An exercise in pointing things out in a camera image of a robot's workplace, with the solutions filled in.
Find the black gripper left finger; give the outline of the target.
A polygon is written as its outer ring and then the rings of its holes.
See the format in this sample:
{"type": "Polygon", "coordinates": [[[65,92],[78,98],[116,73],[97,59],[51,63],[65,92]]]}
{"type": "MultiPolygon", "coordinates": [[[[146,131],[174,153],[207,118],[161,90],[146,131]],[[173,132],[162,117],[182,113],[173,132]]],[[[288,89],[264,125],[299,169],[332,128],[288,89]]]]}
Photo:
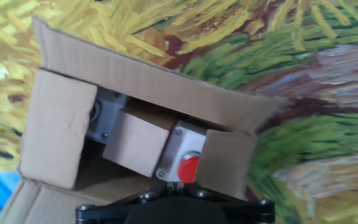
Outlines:
{"type": "Polygon", "coordinates": [[[176,183],[155,184],[145,192],[128,196],[107,205],[80,205],[75,210],[75,223],[124,223],[132,208],[168,197],[175,189],[176,183]]]}

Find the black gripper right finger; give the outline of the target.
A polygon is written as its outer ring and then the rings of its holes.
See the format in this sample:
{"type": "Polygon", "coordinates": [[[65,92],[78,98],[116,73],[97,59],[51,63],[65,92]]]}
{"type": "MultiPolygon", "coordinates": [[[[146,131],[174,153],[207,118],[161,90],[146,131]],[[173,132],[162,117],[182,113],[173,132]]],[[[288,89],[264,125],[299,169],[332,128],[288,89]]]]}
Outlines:
{"type": "Polygon", "coordinates": [[[248,202],[200,186],[197,183],[178,184],[180,195],[217,205],[229,223],[275,223],[275,204],[271,200],[248,202]]]}

